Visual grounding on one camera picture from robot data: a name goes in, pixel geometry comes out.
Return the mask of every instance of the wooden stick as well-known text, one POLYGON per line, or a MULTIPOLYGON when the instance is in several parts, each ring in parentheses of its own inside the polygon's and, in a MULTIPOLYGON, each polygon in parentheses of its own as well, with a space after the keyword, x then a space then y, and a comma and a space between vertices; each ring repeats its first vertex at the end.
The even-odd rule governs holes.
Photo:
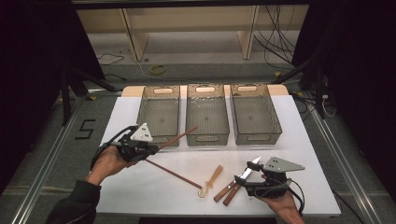
POLYGON ((165 170, 167 173, 169 173, 169 174, 171 174, 171 175, 174 175, 174 176, 176 176, 176 177, 178 177, 178 178, 180 178, 180 179, 186 181, 187 183, 189 183, 189 184, 191 184, 191 185, 194 185, 194 186, 195 186, 196 188, 198 188, 198 189, 201 189, 201 188, 202 188, 201 185, 196 184, 196 183, 190 181, 189 179, 187 179, 187 178, 185 178, 185 177, 183 177, 183 176, 181 176, 181 175, 178 175, 178 174, 176 174, 176 173, 174 173, 174 172, 172 172, 172 171, 166 169, 165 167, 162 167, 161 165, 159 165, 159 164, 157 164, 157 163, 155 163, 155 162, 153 162, 153 161, 150 161, 150 160, 148 160, 148 159, 146 159, 146 161, 148 161, 149 163, 151 163, 151 164, 153 164, 153 165, 159 167, 159 168, 162 169, 162 170, 165 170))
POLYGON ((191 129, 189 129, 188 131, 184 132, 183 134, 177 136, 176 138, 170 140, 169 142, 165 143, 165 145, 161 146, 160 149, 164 148, 164 147, 169 147, 170 145, 172 145, 174 142, 176 142, 179 138, 183 137, 186 134, 192 133, 192 131, 194 131, 195 129, 197 129, 198 127, 195 126, 191 129))

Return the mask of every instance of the knife handle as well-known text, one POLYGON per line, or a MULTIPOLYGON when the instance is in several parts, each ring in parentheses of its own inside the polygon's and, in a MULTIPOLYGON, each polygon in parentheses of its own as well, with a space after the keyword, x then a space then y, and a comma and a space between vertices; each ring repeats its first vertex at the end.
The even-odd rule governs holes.
POLYGON ((235 185, 235 180, 233 180, 227 187, 221 190, 213 199, 218 202, 233 186, 235 185))
POLYGON ((223 204, 228 206, 228 204, 231 202, 231 200, 233 199, 233 196, 236 194, 236 192, 241 188, 240 185, 235 184, 235 186, 233 187, 233 189, 231 190, 231 192, 227 195, 227 198, 224 199, 223 204))

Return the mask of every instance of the white table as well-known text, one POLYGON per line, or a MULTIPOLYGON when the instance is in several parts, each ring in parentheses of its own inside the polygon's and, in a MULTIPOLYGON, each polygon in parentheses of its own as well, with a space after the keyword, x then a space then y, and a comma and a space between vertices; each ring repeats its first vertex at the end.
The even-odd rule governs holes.
MULTIPOLYGON (((180 105, 180 133, 185 132, 186 95, 182 91, 180 105)), ((135 124, 140 97, 120 97, 113 109, 103 142, 128 125, 135 124)), ((162 149, 149 159, 189 180, 204 185, 218 165, 223 172, 205 198, 199 198, 198 188, 166 173, 146 161, 108 177, 102 183, 99 213, 131 214, 139 217, 272 217, 274 212, 266 203, 248 197, 241 188, 228 206, 213 197, 241 174, 246 162, 261 156, 260 163, 271 157, 301 164, 305 170, 288 172, 287 177, 303 188, 305 216, 338 216, 341 211, 320 167, 300 115, 291 96, 272 96, 283 133, 274 146, 237 146, 234 143, 232 114, 227 98, 230 136, 226 147, 188 147, 186 138, 178 147, 162 149)), ((263 181, 261 173, 253 172, 247 181, 263 181)), ((301 195, 298 188, 291 188, 301 195)))

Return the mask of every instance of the transparent plastic bin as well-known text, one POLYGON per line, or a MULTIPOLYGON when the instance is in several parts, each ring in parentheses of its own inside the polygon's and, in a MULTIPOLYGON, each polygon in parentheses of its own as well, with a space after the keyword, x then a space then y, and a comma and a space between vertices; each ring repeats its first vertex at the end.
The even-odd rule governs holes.
POLYGON ((230 126, 221 84, 190 84, 187 88, 186 130, 189 146, 226 146, 230 126))
MULTIPOLYGON (((180 111, 179 86, 147 86, 143 90, 137 124, 148 124, 153 141, 151 144, 162 146, 178 136, 180 111)), ((176 141, 170 147, 177 147, 176 141)))
POLYGON ((276 144, 282 128, 266 84, 231 85, 231 103, 237 145, 276 144))

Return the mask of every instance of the sleeve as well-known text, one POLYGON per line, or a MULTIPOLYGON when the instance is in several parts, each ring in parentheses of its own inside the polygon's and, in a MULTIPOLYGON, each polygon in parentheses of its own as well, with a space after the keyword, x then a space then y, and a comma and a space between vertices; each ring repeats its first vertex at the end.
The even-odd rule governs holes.
POLYGON ((47 217, 47 224, 93 223, 102 187, 78 180, 69 197, 60 200, 47 217))

